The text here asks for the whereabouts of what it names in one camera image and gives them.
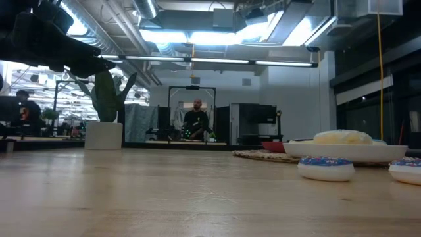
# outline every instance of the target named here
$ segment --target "wall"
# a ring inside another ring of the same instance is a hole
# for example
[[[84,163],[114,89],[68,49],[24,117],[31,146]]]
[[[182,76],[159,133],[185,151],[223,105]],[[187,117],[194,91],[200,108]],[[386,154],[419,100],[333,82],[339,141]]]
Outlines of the wall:
[[[336,128],[336,104],[329,80],[335,75],[334,53],[326,52],[319,68],[268,67],[260,81],[259,100],[282,111],[284,141],[312,138]],[[276,134],[272,125],[260,126],[261,134]]]
[[[191,85],[190,71],[156,71],[163,86],[151,88],[150,106],[168,106],[169,86]],[[228,106],[231,103],[259,103],[260,77],[254,76],[253,72],[230,72],[222,74],[214,71],[195,71],[194,75],[201,78],[200,86],[216,87],[216,106]],[[251,79],[251,86],[242,86],[243,78]],[[202,99],[208,106],[213,105],[213,91],[180,89],[171,91],[171,107],[176,107],[179,101],[193,102],[194,99]]]

